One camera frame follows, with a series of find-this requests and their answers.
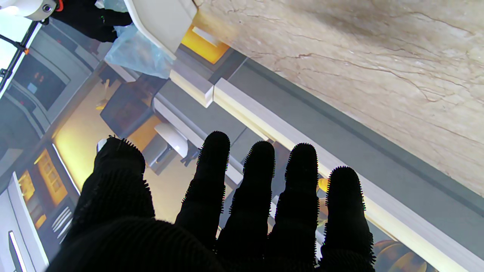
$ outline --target white trim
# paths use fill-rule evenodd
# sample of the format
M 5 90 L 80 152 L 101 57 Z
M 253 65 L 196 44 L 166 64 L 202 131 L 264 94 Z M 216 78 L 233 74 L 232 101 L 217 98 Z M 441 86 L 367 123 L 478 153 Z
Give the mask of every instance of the white trim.
M 174 62 L 170 79 L 205 108 L 213 102 L 213 84 L 180 60 Z
M 17 254 L 18 262 L 20 263 L 20 268 L 22 272 L 27 272 L 27 268 L 25 267 L 24 258 L 22 257 L 22 253 L 20 252 L 20 248 L 18 248 L 17 239 L 15 239 L 15 234 L 11 230 L 9 233 L 10 239 L 12 240 L 12 244 L 14 244 L 15 253 Z
M 195 131 L 193 131 L 185 122 L 183 122 L 178 116 L 176 116 L 168 107 L 166 107 L 159 99 L 155 96 L 153 100 L 153 105 L 156 111 L 158 111 L 163 117 L 165 117 L 175 128 L 177 128 L 180 133 L 191 141 L 195 146 L 203 146 L 204 139 L 198 136 Z M 233 167 L 229 162 L 226 175 L 233 180 L 236 184 L 242 181 L 243 175 Z
M 25 248 L 30 252 L 30 256 L 33 258 L 32 261 L 32 266 L 36 270 L 40 269 L 46 269 L 47 266 L 49 266 L 49 261 L 47 259 L 47 255 L 45 254 L 44 247 L 42 246 L 42 242 L 40 242 L 39 234 L 37 233 L 37 229 L 35 228 L 32 218 L 30 217 L 29 209 L 27 209 L 27 205 L 25 204 L 25 200 L 22 195 L 22 190 L 20 189 L 20 184 L 18 183 L 17 179 L 17 173 L 13 172 L 12 173 L 12 178 L 10 179 L 10 184 L 7 187 L 7 191 L 9 192 L 9 197 L 10 197 L 10 202 L 12 203 L 12 209 L 14 208 L 14 202 L 19 203 L 19 205 L 22 207 L 22 212 L 23 212 L 23 218 L 26 220 L 28 224 L 28 234 L 26 232 L 23 232 L 23 238 L 30 237 L 27 241 L 29 246 L 25 244 Z M 17 222 L 19 220 L 20 214 L 16 213 L 15 215 Z M 25 224 L 19 224 L 18 229 L 20 232 L 22 232 L 21 225 L 26 227 Z
M 65 166 L 64 161 L 62 160 L 61 155 L 59 154 L 59 151 L 57 151 L 56 145 L 54 143 L 52 143 L 52 147 L 56 151 L 57 157 L 59 158 L 60 163 L 62 163 L 62 166 L 64 167 L 67 175 L 69 176 L 69 179 L 71 180 L 72 185 L 76 189 L 77 193 L 80 195 L 81 192 L 79 191 L 79 189 L 77 188 L 76 184 L 74 183 L 74 180 L 72 179 L 71 174 L 69 173 L 69 170 L 67 169 L 67 166 Z
M 225 79 L 215 84 L 214 101 L 233 113 L 237 109 L 245 118 L 256 124 L 265 135 L 292 149 L 297 143 L 312 144 L 318 153 L 319 171 L 329 176 L 332 169 L 345 164 L 292 127 L 266 107 L 243 93 Z M 366 217 L 376 226 L 390 232 L 440 272 L 481 272 L 484 261 L 467 248 L 431 225 L 394 197 L 359 175 L 367 207 Z

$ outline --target window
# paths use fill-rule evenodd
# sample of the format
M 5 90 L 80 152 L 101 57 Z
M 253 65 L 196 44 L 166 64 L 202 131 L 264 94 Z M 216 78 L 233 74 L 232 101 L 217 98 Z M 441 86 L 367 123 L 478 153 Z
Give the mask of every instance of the window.
M 61 44 L 63 47 L 65 47 L 69 52 L 75 53 L 77 49 L 77 44 L 73 42 L 67 35 L 62 33 L 59 29 L 57 29 L 54 25 L 49 24 L 47 26 L 44 26 L 41 28 L 43 32 L 45 32 L 47 35 L 49 35 L 52 39 L 54 39 L 56 42 Z
M 27 210 L 29 211 L 35 228 L 39 229 L 40 226 L 42 226 L 42 224 L 45 222 L 47 217 L 45 216 L 45 212 L 42 209 L 42 206 L 40 205 L 39 198 L 35 194 L 35 188 L 33 186 L 30 173 L 28 171 L 25 171 L 20 179 L 18 179 L 18 183 L 20 184 L 20 190 L 22 191 L 22 195 L 24 196 Z
M 59 177 L 59 173 L 52 163 L 47 149 L 44 149 L 34 164 L 38 166 L 40 174 L 47 186 L 47 190 L 49 191 L 50 197 L 52 198 L 54 205 L 57 206 L 67 195 L 67 190 L 65 189 L 64 184 Z
M 26 55 L 20 63 L 14 80 L 28 89 L 49 110 L 66 85 L 50 69 L 32 55 Z

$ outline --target beige marble surface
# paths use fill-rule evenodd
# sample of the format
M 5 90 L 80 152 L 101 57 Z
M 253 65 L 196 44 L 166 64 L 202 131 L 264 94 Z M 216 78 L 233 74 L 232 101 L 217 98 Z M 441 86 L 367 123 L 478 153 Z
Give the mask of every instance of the beige marble surface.
M 484 1 L 195 2 L 198 27 L 484 194 Z

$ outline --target clear plastic bag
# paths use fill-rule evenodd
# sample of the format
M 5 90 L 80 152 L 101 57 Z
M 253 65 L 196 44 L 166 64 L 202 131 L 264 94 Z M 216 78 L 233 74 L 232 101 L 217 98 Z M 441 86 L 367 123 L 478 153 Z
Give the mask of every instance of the clear plastic bag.
M 127 12 L 123 0 L 104 0 L 104 7 Z M 105 60 L 147 75 L 169 78 L 173 59 L 161 48 L 138 31 L 134 24 L 114 27 L 118 38 L 107 53 Z

